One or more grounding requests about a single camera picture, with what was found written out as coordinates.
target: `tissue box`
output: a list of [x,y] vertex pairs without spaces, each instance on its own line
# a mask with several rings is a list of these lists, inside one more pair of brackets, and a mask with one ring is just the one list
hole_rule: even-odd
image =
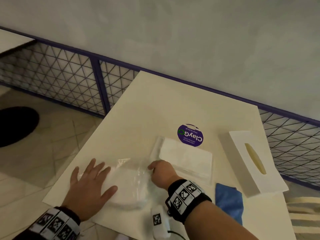
[[289,190],[271,153],[262,152],[262,145],[250,131],[230,131],[220,140],[246,197]]

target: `white wall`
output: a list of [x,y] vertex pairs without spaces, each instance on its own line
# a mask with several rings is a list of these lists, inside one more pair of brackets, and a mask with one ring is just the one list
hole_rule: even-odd
[[320,120],[320,0],[1,0],[0,25]]

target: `right hand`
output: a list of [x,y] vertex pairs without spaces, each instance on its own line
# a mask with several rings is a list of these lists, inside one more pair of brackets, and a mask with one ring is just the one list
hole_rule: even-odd
[[183,179],[179,177],[174,170],[174,167],[167,161],[157,160],[153,161],[149,166],[149,170],[153,169],[151,181],[159,188],[168,191],[169,186],[179,180]]

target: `blue cloth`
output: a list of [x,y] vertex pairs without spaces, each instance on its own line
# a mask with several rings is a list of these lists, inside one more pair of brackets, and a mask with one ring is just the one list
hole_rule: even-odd
[[216,206],[242,225],[242,193],[236,188],[216,184]]

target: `finger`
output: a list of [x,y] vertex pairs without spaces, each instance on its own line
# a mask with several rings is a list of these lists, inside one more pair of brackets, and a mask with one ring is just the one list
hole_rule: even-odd
[[91,172],[91,170],[94,168],[94,164],[96,163],[96,159],[93,158],[91,159],[89,165],[87,166],[87,168],[85,169],[85,171],[83,172],[82,177],[86,177],[88,176],[88,174]]
[[105,168],[104,170],[102,170],[102,171],[98,174],[98,176],[96,177],[96,180],[97,180],[99,183],[103,184],[103,182],[106,180],[106,177],[107,177],[108,173],[110,172],[110,170],[111,170],[111,167],[107,167],[107,168]]
[[148,166],[148,169],[149,169],[149,170],[154,169],[161,161],[162,161],[162,160],[153,161],[153,162]]
[[101,196],[102,204],[105,204],[110,198],[117,192],[118,187],[117,186],[111,186],[109,189],[106,190],[106,192],[103,193]]
[[75,167],[75,169],[71,173],[70,186],[78,182],[78,173],[79,173],[79,167]]
[[100,172],[100,170],[104,167],[105,163],[102,162],[100,164],[98,164],[97,166],[95,166],[91,172],[89,173],[89,178],[91,179],[95,179],[98,175],[98,173]]

